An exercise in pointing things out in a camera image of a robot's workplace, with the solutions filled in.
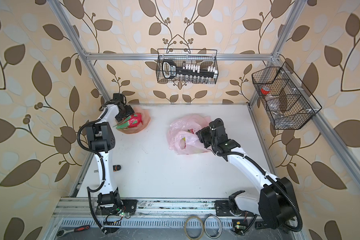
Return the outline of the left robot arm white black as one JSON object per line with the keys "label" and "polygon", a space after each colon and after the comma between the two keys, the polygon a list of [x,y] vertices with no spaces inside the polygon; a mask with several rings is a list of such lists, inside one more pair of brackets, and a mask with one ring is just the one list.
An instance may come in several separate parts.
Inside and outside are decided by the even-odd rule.
{"label": "left robot arm white black", "polygon": [[113,98],[102,104],[101,115],[95,121],[85,123],[77,133],[79,146],[92,154],[98,165],[100,185],[96,189],[87,187],[88,199],[92,205],[92,193],[98,194],[97,204],[105,215],[132,215],[136,210],[136,200],[124,203],[114,181],[114,170],[111,150],[116,146],[116,139],[111,124],[120,123],[131,116],[134,110],[127,105],[126,96],[113,94]]}

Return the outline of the pink plastic bag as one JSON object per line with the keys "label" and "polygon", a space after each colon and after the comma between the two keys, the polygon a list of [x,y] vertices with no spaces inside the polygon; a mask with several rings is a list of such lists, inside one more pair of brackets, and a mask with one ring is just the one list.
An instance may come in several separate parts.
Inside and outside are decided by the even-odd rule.
{"label": "pink plastic bag", "polygon": [[169,150],[178,155],[193,155],[208,152],[200,142],[196,132],[208,127],[211,117],[200,115],[187,115],[170,124],[167,133]]}

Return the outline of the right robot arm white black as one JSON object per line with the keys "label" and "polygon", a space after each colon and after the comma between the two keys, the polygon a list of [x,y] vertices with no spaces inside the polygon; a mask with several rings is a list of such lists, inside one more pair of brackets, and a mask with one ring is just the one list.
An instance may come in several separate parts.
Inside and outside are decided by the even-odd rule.
{"label": "right robot arm white black", "polygon": [[231,215],[240,216],[250,212],[254,216],[261,216],[271,229],[283,227],[292,232],[302,230],[303,220],[290,180],[271,174],[250,158],[239,143],[229,139],[220,118],[210,122],[196,135],[206,149],[210,148],[216,156],[239,169],[258,192],[256,197],[248,195],[246,191],[231,194],[228,200]]}

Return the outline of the red dragon fruit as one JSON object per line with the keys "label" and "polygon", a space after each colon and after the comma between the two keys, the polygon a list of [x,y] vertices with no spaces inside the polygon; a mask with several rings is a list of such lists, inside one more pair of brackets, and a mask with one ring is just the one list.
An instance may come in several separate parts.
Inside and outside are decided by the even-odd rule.
{"label": "red dragon fruit", "polygon": [[141,113],[134,113],[134,114],[126,117],[120,123],[118,123],[116,125],[116,129],[124,130],[124,129],[136,128],[142,123],[143,123],[142,114]]}

